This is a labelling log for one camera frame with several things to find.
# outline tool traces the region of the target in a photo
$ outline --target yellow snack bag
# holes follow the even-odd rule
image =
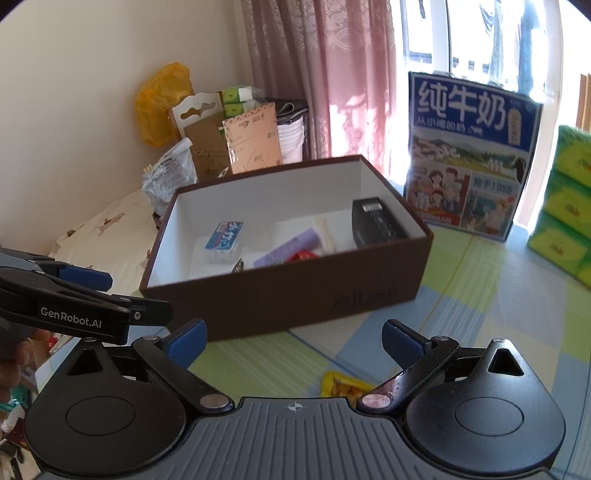
[[[322,397],[347,397],[352,406],[370,390],[373,390],[371,385],[334,371],[326,372],[320,384]]]

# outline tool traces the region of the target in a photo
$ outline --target white wall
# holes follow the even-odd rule
[[[0,24],[0,244],[39,253],[141,185],[164,149],[134,99],[179,61],[195,91],[249,81],[239,0],[25,0]]]

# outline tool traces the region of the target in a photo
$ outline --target blue gripper pad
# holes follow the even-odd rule
[[[193,319],[162,340],[162,350],[177,365],[189,368],[207,345],[207,326],[201,319]]]
[[[382,346],[403,370],[427,354],[423,343],[417,342],[390,322],[384,323],[382,327]]]
[[[113,286],[113,278],[107,272],[70,265],[58,271],[57,276],[82,287],[107,291]]]

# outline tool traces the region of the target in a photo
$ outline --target bed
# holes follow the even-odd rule
[[[417,299],[289,332],[208,344],[190,367],[238,401],[242,396],[318,396],[328,370],[379,384],[400,369],[381,348],[381,327],[397,318],[424,336],[464,346],[510,338],[561,408],[566,438],[553,473],[591,479],[591,293],[526,249],[514,227],[505,244],[433,228],[435,241]],[[112,293],[138,293],[157,230],[141,191],[58,239],[59,260],[112,274]],[[138,328],[132,338],[144,334]],[[64,357],[69,349],[59,354]],[[44,366],[47,380],[55,365]]]

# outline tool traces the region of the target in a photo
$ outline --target bed sheet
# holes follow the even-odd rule
[[[62,235],[50,256],[108,272],[113,277],[109,293],[131,295],[138,289],[158,232],[152,212],[144,192],[137,190]]]

